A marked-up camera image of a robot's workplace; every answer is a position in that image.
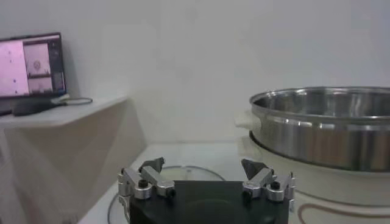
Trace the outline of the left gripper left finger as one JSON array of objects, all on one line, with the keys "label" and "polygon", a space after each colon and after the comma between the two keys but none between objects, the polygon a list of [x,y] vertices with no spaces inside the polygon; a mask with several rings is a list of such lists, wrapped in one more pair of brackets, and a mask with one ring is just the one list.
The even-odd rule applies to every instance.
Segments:
[{"label": "left gripper left finger", "polygon": [[118,174],[118,194],[138,200],[151,198],[153,190],[164,198],[176,196],[175,182],[163,177],[160,172],[165,163],[163,157],[145,161],[138,170],[123,168]]}]

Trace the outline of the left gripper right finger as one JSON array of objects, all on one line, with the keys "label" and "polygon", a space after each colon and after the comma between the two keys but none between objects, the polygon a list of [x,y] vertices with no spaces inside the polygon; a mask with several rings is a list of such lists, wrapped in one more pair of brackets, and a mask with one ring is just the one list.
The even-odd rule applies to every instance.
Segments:
[{"label": "left gripper right finger", "polygon": [[276,175],[274,169],[265,163],[249,159],[242,159],[241,165],[248,178],[242,184],[245,202],[262,196],[275,203],[294,201],[296,179],[292,172],[287,175]]}]

